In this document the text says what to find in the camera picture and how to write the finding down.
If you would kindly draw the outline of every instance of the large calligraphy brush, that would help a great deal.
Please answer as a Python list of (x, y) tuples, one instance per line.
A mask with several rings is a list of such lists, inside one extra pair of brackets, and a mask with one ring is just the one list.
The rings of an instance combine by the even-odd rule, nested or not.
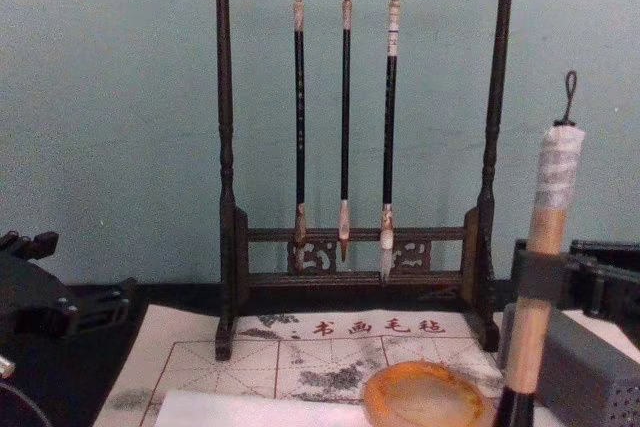
[(296, 245), (295, 270), (304, 268), (307, 226), (304, 216), (304, 2), (293, 2), (296, 60), (296, 223), (293, 240)]
[(384, 161), (382, 174), (382, 221), (380, 226), (380, 280), (385, 283), (393, 267), (393, 219), (391, 190), (393, 176), (393, 123), (396, 102), (396, 68), (398, 60), (398, 21), (400, 0), (389, 2), (387, 38), (387, 88), (384, 110)]
[[(577, 84), (574, 71), (567, 74), (569, 102), (562, 120), (554, 123), (542, 141), (538, 179), (527, 251), (555, 256), (564, 237), (567, 210), (573, 194), (584, 132), (569, 120)], [(494, 427), (531, 427), (551, 302), (544, 295), (518, 296), (509, 347), (506, 385)]]
[(351, 64), (351, 0), (342, 1), (342, 174), (338, 238), (344, 262), (349, 245), (349, 94)]

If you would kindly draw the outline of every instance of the gray electronic device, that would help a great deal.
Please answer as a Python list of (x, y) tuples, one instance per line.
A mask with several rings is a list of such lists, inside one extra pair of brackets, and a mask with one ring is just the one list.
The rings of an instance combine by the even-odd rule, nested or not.
[[(502, 320), (501, 368), (514, 310)], [(640, 365), (553, 309), (536, 397), (568, 427), (640, 427)]]

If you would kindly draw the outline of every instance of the teal wall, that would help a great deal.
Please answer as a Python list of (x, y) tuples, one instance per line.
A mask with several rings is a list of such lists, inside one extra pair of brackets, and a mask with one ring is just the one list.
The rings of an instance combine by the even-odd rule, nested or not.
[[(238, 204), (294, 217), (293, 0), (231, 0)], [(307, 209), (336, 225), (341, 0), (306, 2)], [(354, 0), (353, 223), (381, 203), (388, 0)], [(394, 216), (461, 225), (480, 188), (496, 0), (401, 0)], [(494, 262), (527, 235), (542, 132), (587, 131), (568, 239), (638, 240), (640, 0), (514, 0), (495, 183)], [(0, 229), (61, 234), (65, 282), (219, 279), (214, 0), (0, 0)], [(436, 249), (455, 266), (459, 249)], [(347, 268), (374, 267), (375, 245)], [(281, 249), (251, 250), (254, 270)]]

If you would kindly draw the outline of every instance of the black clamp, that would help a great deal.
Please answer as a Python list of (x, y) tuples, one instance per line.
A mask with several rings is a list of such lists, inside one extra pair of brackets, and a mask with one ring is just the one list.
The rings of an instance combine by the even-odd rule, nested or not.
[(552, 304), (560, 300), (567, 265), (566, 254), (551, 255), (517, 250), (514, 263), (519, 272), (519, 296), (546, 300)]

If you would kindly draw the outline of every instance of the brown brush tip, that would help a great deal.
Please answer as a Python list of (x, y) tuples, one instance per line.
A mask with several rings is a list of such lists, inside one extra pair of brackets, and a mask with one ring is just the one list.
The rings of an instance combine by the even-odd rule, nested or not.
[(348, 245), (349, 245), (349, 241), (347, 239), (340, 239), (340, 257), (342, 258), (342, 262), (347, 260)]

